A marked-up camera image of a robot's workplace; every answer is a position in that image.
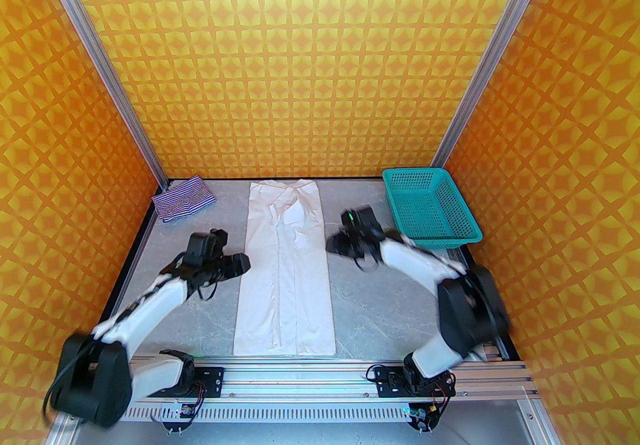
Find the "vent slot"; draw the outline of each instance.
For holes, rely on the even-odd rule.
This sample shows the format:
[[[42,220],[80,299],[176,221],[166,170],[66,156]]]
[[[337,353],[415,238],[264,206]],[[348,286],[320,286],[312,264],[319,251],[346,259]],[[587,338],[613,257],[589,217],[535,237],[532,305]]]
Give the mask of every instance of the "vent slot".
[[[407,422],[401,402],[376,403],[205,403],[199,411],[198,422]],[[151,416],[164,422],[182,422],[180,403],[139,402],[130,406],[123,422],[149,422]]]

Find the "green basket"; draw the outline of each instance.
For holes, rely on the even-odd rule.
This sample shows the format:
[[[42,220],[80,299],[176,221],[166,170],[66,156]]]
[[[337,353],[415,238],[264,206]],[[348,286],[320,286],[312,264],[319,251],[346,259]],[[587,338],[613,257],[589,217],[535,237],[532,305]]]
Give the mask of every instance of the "green basket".
[[[451,175],[442,168],[382,171],[386,196],[398,230],[425,249],[454,249],[482,240]]]

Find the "yellow geometric pattern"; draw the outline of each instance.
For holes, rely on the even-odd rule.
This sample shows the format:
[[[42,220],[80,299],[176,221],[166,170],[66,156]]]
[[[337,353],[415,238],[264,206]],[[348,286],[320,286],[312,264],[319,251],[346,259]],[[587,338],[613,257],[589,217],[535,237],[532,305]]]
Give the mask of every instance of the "yellow geometric pattern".
[[[82,0],[169,177],[430,163],[507,0]]]
[[[640,443],[640,0],[533,0],[446,165],[567,444]]]
[[[0,441],[40,444],[156,182],[58,0],[0,0]]]

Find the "table surface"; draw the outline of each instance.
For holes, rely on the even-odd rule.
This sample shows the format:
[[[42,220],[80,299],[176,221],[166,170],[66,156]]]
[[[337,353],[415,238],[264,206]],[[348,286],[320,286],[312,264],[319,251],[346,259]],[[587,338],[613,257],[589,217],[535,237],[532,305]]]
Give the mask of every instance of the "table surface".
[[[338,230],[344,209],[363,205],[371,205],[382,227],[393,228],[393,216],[381,179],[316,182],[327,237]],[[250,181],[206,180],[205,183],[215,195],[215,205],[170,223],[156,219],[130,276],[120,308],[139,297],[158,271],[186,249],[193,232],[221,228],[228,232],[224,253],[230,255],[243,250]],[[336,255],[328,255],[327,259],[336,337],[335,358],[402,359],[437,331],[436,300],[422,285],[384,265],[372,273],[364,273],[352,260]],[[195,356],[230,357],[239,292],[240,278],[234,278],[220,283],[210,301],[192,296],[151,332],[137,353],[155,354],[160,349],[179,349]]]

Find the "metal bracket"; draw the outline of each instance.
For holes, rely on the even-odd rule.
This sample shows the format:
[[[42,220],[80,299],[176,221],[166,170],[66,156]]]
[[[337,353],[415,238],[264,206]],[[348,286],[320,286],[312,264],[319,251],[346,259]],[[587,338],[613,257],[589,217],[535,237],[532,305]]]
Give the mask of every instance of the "metal bracket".
[[[420,388],[419,393],[410,389],[402,367],[387,367],[378,365],[373,369],[375,375],[375,388],[380,399],[407,399],[429,397],[436,390],[441,391],[439,397],[454,397],[456,394],[453,379],[449,372],[442,372],[431,383]]]
[[[195,382],[200,382],[206,388],[207,399],[220,399],[222,385],[224,384],[225,370],[222,367],[195,367]],[[165,388],[149,395],[149,399],[189,399],[197,394],[190,394],[185,397],[175,388]]]

